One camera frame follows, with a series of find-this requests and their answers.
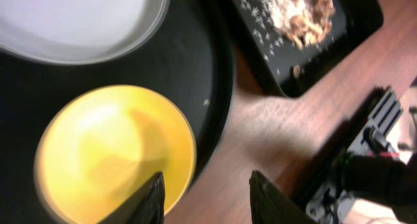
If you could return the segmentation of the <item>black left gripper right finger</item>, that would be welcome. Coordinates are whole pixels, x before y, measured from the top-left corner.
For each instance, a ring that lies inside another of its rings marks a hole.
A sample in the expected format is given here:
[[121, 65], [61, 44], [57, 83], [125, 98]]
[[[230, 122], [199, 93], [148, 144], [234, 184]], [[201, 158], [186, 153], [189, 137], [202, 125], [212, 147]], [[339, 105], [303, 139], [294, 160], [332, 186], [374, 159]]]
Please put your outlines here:
[[252, 171], [249, 183], [253, 224], [315, 223], [261, 172]]

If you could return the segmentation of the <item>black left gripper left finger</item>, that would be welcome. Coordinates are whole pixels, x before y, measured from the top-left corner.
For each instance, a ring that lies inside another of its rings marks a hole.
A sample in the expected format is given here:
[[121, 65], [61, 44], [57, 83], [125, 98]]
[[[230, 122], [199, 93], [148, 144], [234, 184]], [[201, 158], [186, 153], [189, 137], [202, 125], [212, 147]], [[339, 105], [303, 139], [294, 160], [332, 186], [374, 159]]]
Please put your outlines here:
[[164, 203], [164, 176], [157, 172], [100, 224], [163, 224]]

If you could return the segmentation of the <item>yellow bowl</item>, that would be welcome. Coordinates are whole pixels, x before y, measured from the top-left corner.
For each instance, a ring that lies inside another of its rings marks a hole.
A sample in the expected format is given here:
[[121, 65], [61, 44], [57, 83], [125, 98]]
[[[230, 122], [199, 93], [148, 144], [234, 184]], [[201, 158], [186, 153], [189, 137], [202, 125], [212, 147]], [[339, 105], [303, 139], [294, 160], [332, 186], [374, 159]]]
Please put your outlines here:
[[133, 85], [87, 92], [48, 124], [36, 150], [36, 191], [59, 223], [99, 223], [162, 173], [168, 214], [191, 184], [192, 128], [165, 96]]

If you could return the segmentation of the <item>food scraps pile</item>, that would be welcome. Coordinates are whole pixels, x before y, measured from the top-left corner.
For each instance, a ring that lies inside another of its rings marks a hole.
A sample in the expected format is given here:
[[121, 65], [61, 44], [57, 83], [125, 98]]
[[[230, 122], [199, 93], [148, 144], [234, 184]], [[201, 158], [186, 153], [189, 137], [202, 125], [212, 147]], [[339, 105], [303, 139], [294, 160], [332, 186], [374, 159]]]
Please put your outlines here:
[[298, 49], [321, 43], [332, 30], [333, 0], [270, 0], [275, 30]]

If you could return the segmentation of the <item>grey-white round plate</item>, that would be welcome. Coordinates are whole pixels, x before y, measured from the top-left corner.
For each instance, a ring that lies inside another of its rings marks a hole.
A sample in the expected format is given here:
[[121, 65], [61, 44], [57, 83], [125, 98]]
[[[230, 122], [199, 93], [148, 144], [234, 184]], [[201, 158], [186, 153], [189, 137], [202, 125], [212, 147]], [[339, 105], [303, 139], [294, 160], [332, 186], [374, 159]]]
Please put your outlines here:
[[1, 51], [38, 63], [110, 61], [143, 46], [170, 0], [1, 0]]

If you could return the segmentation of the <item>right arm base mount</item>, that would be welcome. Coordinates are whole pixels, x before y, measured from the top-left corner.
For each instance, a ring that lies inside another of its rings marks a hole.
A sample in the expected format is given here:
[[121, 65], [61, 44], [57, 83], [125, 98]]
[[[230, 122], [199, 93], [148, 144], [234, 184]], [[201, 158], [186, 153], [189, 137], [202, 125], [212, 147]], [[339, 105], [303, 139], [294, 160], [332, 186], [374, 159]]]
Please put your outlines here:
[[416, 124], [416, 106], [404, 109], [390, 87], [378, 89], [353, 128], [329, 153], [295, 197], [318, 223], [342, 223], [359, 199], [392, 209], [403, 223], [416, 222], [416, 135], [394, 139], [401, 117]]

